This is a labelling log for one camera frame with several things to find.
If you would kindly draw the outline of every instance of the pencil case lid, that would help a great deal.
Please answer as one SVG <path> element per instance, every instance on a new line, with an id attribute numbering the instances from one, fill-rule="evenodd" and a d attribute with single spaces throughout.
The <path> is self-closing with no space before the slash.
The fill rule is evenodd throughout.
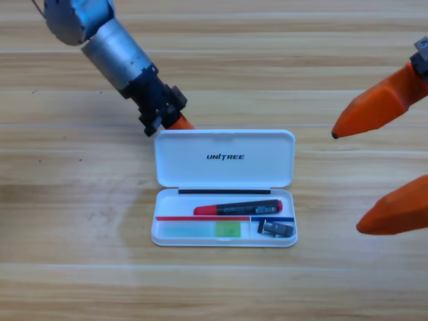
<path id="1" fill-rule="evenodd" d="M 154 142 L 158 182 L 180 189 L 269 189 L 293 179 L 287 130 L 163 130 Z"/>

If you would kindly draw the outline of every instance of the wooden table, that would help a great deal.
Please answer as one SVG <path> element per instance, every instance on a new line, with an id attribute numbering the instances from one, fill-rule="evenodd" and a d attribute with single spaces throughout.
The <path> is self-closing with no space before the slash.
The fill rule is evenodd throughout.
<path id="1" fill-rule="evenodd" d="M 189 98 L 198 128 L 297 139 L 289 249 L 150 240 L 153 138 L 27 0 L 0 3 L 0 319 L 426 320 L 428 231 L 359 234 L 377 199 L 428 173 L 428 100 L 333 141 L 364 89 L 428 31 L 426 0 L 121 0 L 117 14 Z"/>

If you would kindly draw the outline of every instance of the orange robot finger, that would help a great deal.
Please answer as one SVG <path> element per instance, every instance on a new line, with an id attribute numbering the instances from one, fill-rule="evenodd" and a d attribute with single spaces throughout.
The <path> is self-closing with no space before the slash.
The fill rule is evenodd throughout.
<path id="1" fill-rule="evenodd" d="M 182 114 L 181 117 L 167 129 L 195 129 L 195 127 Z"/>
<path id="2" fill-rule="evenodd" d="M 394 235 L 428 227 L 428 175 L 380 199 L 357 224 L 364 234 Z"/>
<path id="3" fill-rule="evenodd" d="M 332 130 L 333 138 L 379 129 L 428 96 L 428 84 L 411 62 L 395 74 L 356 97 Z"/>

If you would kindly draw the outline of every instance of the silver metal arm segment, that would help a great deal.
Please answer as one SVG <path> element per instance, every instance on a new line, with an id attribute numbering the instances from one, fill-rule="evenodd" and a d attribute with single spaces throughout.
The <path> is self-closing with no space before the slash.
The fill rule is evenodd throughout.
<path id="1" fill-rule="evenodd" d="M 187 99 L 159 80 L 157 67 L 115 18 L 113 0 L 45 0 L 43 12 L 32 1 L 60 41 L 88 41 L 82 52 L 125 99 L 136 102 L 148 136 L 179 120 Z"/>

